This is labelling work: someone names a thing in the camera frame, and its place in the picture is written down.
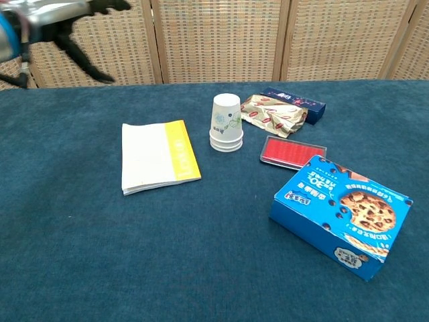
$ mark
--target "red ink pad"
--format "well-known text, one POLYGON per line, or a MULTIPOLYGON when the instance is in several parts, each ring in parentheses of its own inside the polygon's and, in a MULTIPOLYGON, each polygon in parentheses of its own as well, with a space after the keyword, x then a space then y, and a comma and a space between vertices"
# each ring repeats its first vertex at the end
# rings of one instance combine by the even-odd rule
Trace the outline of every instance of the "red ink pad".
POLYGON ((299 170, 307 164, 313 156, 326 157, 324 146, 315 146, 295 142, 275 136, 267 136, 261 153, 261 161, 283 166, 284 168, 299 170))

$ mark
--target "stacked paper cups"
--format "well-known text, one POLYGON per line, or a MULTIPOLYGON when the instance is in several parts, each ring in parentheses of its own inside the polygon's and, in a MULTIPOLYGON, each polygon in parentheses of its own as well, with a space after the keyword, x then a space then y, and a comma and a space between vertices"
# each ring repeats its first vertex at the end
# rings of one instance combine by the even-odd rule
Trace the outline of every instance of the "stacked paper cups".
POLYGON ((243 145, 240 98, 223 93, 214 97, 210 145, 221 152, 237 151, 243 145))

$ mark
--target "snack wrapper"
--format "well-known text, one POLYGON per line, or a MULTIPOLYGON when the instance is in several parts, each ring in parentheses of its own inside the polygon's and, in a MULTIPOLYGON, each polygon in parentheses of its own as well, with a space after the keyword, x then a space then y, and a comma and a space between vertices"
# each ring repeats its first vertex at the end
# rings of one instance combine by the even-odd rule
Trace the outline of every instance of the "snack wrapper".
POLYGON ((308 109, 263 95, 252 95, 241 105, 241 118, 257 127, 287 138, 306 120, 308 109))

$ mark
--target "cardboard box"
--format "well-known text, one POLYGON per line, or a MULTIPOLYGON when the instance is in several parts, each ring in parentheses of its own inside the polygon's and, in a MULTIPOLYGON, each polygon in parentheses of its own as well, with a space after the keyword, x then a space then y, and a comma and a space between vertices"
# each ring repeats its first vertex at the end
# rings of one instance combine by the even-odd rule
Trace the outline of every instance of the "cardboard box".
POLYGON ((270 217, 370 280, 383 266, 412 203, 315 156, 275 194, 270 217))
POLYGON ((305 107, 308 109, 308 115, 305 120, 306 123, 316 124, 316 122, 322 118, 324 110, 326 108, 325 103, 318 101, 313 101, 305 97, 299 97, 295 94, 279 91, 278 89, 273 89, 271 87, 266 88, 261 95, 268 96, 280 101, 293 104, 299 107, 305 107))

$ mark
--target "white logo on box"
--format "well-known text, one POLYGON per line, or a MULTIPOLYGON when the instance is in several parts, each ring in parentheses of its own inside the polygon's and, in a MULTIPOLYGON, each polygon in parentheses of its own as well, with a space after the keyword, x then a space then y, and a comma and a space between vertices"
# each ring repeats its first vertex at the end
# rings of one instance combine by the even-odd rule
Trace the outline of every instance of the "white logo on box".
POLYGON ((362 261, 359 259, 359 256, 350 250, 337 247, 334 254, 340 262, 350 268, 359 269, 359 267, 362 266, 362 261))

